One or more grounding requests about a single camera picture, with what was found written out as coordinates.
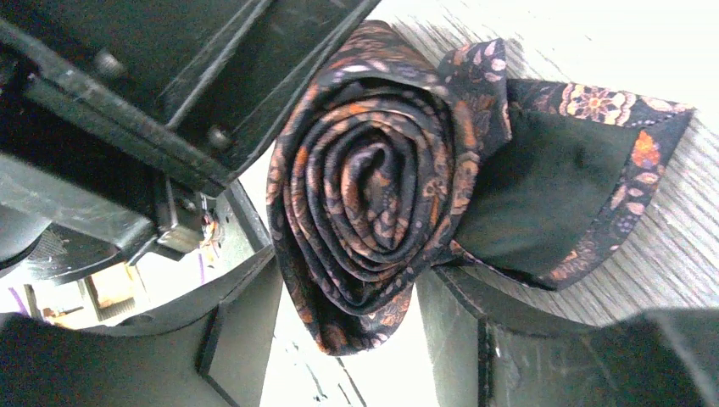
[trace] wooden surface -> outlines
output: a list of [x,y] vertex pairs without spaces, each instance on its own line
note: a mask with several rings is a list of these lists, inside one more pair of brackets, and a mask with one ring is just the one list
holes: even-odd
[[434,64],[468,42],[504,38],[510,77],[574,81],[693,104],[690,130],[629,239],[559,293],[487,270],[488,284],[537,308],[603,325],[653,307],[719,307],[716,5],[699,2],[384,0],[385,20]]

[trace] floral pattern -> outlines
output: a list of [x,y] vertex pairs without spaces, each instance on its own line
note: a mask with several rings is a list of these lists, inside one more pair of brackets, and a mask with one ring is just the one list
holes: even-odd
[[366,21],[310,82],[268,174],[281,273],[322,351],[376,348],[404,318],[420,273],[483,264],[454,234],[482,163],[511,139],[509,109],[638,128],[615,194],[564,262],[538,278],[546,287],[596,267],[631,231],[676,145],[666,134],[690,111],[598,87],[508,81],[501,40],[448,53],[435,69],[389,25]]
[[486,145],[508,139],[491,132],[506,127],[503,44],[466,51],[482,61],[464,100],[463,78],[439,80],[456,66],[436,70],[388,25],[365,22],[276,140],[267,205],[277,258],[300,319],[328,354],[392,335],[414,279],[466,211]]
[[569,84],[562,92],[560,114],[606,125],[623,125],[637,96],[611,89]]

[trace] necktie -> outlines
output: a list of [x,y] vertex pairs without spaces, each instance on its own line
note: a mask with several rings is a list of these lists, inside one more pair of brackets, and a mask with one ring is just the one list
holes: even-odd
[[500,39],[435,68],[366,21],[310,82],[276,139],[267,209],[287,289],[322,351],[385,342],[433,265],[566,287],[644,212],[692,109],[508,80],[505,66]]

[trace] batik necktie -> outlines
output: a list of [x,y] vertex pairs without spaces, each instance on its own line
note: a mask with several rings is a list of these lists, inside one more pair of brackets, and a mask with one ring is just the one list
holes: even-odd
[[508,80],[501,40],[433,67],[367,21],[309,84],[276,139],[271,235],[324,352],[386,341],[413,281],[476,263],[563,288],[644,212],[688,125],[680,103]]

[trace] screw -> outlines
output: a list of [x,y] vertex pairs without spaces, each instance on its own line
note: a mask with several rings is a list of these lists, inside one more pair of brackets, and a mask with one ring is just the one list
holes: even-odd
[[207,138],[209,139],[209,144],[218,150],[224,150],[230,147],[230,138],[227,137],[225,131],[220,129],[217,125],[213,125],[209,128]]
[[100,75],[108,79],[117,79],[125,73],[125,66],[106,49],[95,55],[95,67]]
[[195,203],[187,198],[178,198],[176,202],[180,205],[181,208],[188,212],[194,212],[198,209],[197,205]]

